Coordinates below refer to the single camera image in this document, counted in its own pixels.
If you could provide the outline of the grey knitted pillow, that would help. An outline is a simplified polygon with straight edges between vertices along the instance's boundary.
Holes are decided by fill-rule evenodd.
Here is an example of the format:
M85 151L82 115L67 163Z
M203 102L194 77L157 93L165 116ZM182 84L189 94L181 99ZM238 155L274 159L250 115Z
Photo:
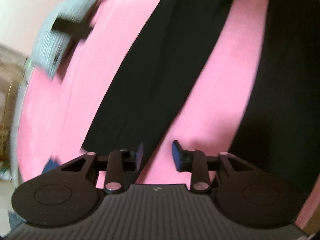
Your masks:
M53 78L75 42L92 31L89 18L99 0L63 0L44 19L32 48L31 61Z

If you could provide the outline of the pink bed blanket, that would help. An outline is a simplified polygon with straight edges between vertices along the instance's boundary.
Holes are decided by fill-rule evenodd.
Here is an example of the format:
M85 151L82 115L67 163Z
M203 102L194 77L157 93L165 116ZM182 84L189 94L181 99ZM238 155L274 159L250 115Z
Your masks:
M81 145L126 52L159 0L105 0L94 29L66 73L49 80L35 68L18 129L22 178L38 176L49 159L65 163ZM191 94L139 178L140 183L186 183L171 142L215 155L226 152L248 103L271 0L234 0L222 33Z

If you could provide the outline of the black trousers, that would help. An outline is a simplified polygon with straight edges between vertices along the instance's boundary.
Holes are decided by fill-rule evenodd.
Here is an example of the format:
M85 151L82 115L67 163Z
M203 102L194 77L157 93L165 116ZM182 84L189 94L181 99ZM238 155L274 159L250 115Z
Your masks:
M124 57L83 142L147 162L183 107L233 0L160 0ZM253 90L231 152L310 194L319 174L319 0L269 0Z

